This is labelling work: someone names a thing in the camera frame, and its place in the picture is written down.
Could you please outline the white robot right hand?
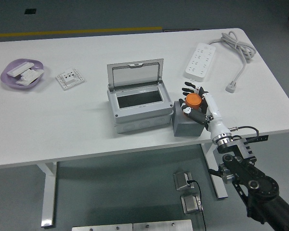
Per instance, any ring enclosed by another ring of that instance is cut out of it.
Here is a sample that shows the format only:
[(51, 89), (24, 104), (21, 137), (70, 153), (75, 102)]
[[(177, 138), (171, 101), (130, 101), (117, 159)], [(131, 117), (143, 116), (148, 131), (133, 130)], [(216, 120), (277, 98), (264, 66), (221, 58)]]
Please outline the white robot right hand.
[(201, 110), (193, 109), (191, 106), (180, 99), (180, 107), (183, 113), (193, 121), (204, 125), (206, 130), (210, 132), (210, 138), (213, 144), (218, 146), (231, 141), (231, 131), (223, 124), (221, 113), (217, 107), (212, 95), (205, 91), (202, 87), (197, 87), (191, 82), (184, 83), (187, 88), (182, 88), (183, 95), (195, 93), (202, 99)]

